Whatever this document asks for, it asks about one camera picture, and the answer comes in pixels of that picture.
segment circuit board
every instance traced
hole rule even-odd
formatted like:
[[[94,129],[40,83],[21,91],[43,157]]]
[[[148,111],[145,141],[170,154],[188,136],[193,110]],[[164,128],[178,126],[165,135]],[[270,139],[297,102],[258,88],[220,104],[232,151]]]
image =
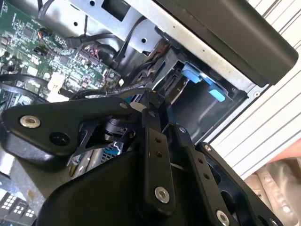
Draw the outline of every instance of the circuit board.
[[[120,75],[85,49],[81,49],[73,57],[58,56],[48,51],[38,36],[41,28],[44,26],[37,20],[27,16],[9,1],[3,2],[0,10],[0,75],[23,73],[49,81],[55,73],[63,76],[63,87],[72,92],[100,89],[104,84],[112,88],[118,83]],[[65,39],[54,32],[47,38],[46,43],[61,55],[74,51],[68,49]],[[34,83],[18,82],[15,85],[33,91],[45,99],[50,93],[47,88]],[[0,92],[0,102],[2,98],[3,91]]]

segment black plastic cover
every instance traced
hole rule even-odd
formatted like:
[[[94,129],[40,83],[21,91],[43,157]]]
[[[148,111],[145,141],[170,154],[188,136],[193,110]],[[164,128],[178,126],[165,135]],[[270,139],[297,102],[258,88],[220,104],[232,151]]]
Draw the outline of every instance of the black plastic cover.
[[[298,53],[246,0],[154,0],[251,81],[275,85]]]

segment screw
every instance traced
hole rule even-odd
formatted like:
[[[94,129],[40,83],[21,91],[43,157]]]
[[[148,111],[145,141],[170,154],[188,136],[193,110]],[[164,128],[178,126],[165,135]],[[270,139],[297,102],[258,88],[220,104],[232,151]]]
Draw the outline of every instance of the screw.
[[[170,200],[168,191],[163,187],[156,187],[155,196],[161,203],[164,204],[167,204]]]
[[[127,105],[125,103],[120,103],[120,107],[127,109]]]
[[[230,221],[229,221],[227,215],[223,211],[218,210],[216,212],[216,216],[217,216],[218,220],[221,222],[222,225],[224,225],[224,226],[229,226],[230,225]]]
[[[257,91],[257,92],[254,93],[254,97],[259,97],[259,96],[260,96],[260,92],[259,91]]]
[[[182,126],[179,128],[179,130],[180,130],[182,133],[186,133],[186,129],[185,129],[184,127],[182,127]]]
[[[154,112],[149,112],[149,114],[150,114],[152,117],[156,117],[156,115],[155,115]]]
[[[41,121],[32,115],[25,115],[20,119],[20,123],[22,126],[26,128],[35,129],[41,125]]]
[[[278,226],[277,222],[274,219],[270,218],[269,220],[271,221],[273,226]]]
[[[208,145],[205,145],[205,149],[210,152],[211,151],[211,147],[209,147]]]

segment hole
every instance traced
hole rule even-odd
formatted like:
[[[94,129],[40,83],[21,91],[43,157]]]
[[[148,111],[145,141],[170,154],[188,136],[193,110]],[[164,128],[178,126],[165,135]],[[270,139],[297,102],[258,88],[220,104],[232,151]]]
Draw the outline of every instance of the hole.
[[[159,158],[162,158],[161,152],[157,152],[156,155],[157,155]]]
[[[223,221],[226,221],[226,217],[224,215],[220,215],[220,218],[223,220]]]
[[[156,137],[155,140],[157,143],[161,144],[161,140],[159,138]]]
[[[36,121],[34,119],[26,119],[25,122],[27,122],[28,124],[35,124]]]
[[[209,177],[208,174],[206,174],[206,173],[204,173],[204,177],[205,177],[207,180],[210,179],[210,177]]]
[[[166,198],[166,194],[165,194],[165,192],[163,192],[163,191],[159,191],[159,195],[161,195],[161,197],[162,197],[163,199]]]
[[[52,144],[56,146],[67,146],[70,143],[70,138],[68,135],[61,132],[53,132],[49,136],[49,140]]]
[[[268,222],[260,215],[258,215],[258,219],[262,222],[263,226],[269,226]]]
[[[133,138],[135,135],[136,135],[135,131],[130,131],[130,132],[127,134],[127,137],[128,137],[128,138]]]

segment black metal bracket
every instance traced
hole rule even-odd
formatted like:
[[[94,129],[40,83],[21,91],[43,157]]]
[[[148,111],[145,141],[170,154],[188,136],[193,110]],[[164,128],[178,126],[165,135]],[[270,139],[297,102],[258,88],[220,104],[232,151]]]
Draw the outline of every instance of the black metal bracket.
[[[1,115],[0,142],[13,155],[57,169],[66,165],[78,147],[95,137],[93,132],[102,123],[129,117],[132,110],[116,97],[12,107]],[[26,115],[36,117],[40,126],[33,129],[21,125],[20,119]],[[82,140],[80,131],[87,131]]]
[[[207,143],[200,143],[196,150],[206,157],[202,161],[208,162],[227,208],[231,215],[236,216],[240,225],[274,226],[274,222],[282,225],[213,147]]]
[[[46,169],[62,167],[72,156],[113,141],[124,143],[120,156],[58,188],[42,208],[38,225],[68,226],[57,219],[73,214],[78,220],[71,225],[95,223],[94,215],[100,215],[110,217],[107,225],[133,221],[266,226],[274,220],[282,226],[212,147],[193,145],[187,130],[175,123],[163,95],[145,92],[139,104],[141,109],[136,110],[123,99],[110,97],[13,107],[2,114],[2,146]],[[27,127],[36,121],[24,124],[21,118],[26,115],[40,124]],[[94,214],[88,221],[88,212],[81,218],[74,205],[64,205],[88,206],[92,193],[103,211],[92,205],[89,211]],[[120,206],[123,218],[115,218],[112,203],[116,209]]]

